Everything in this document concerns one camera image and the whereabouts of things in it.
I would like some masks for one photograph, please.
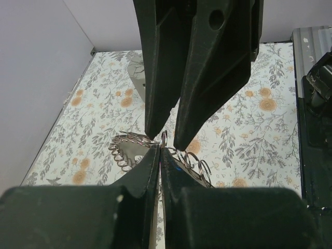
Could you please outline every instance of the spiral binding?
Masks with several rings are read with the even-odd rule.
[[[112,139],[108,150],[111,151],[111,154],[114,156],[114,160],[117,162],[117,165],[121,167],[124,172],[128,172],[136,165],[136,162],[133,162],[130,158],[128,158],[127,154],[119,147],[120,143],[131,142],[134,144],[140,144],[147,148],[150,148],[152,145],[156,145],[158,143],[149,139],[146,135],[126,131],[120,131],[120,133],[123,134],[116,135]],[[163,131],[159,143],[160,147],[167,148],[173,158],[182,163],[194,179],[204,181],[208,187],[213,187],[209,176],[211,175],[211,170],[207,162],[205,160],[199,160],[198,157],[192,152],[180,151],[178,149],[167,147],[167,140],[167,131]],[[195,165],[191,163],[190,157],[192,157],[197,162],[199,173],[194,170]]]

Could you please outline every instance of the screw hole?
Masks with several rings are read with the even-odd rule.
[[[213,10],[210,14],[209,24],[213,30],[219,30],[224,23],[224,14],[221,10]]]

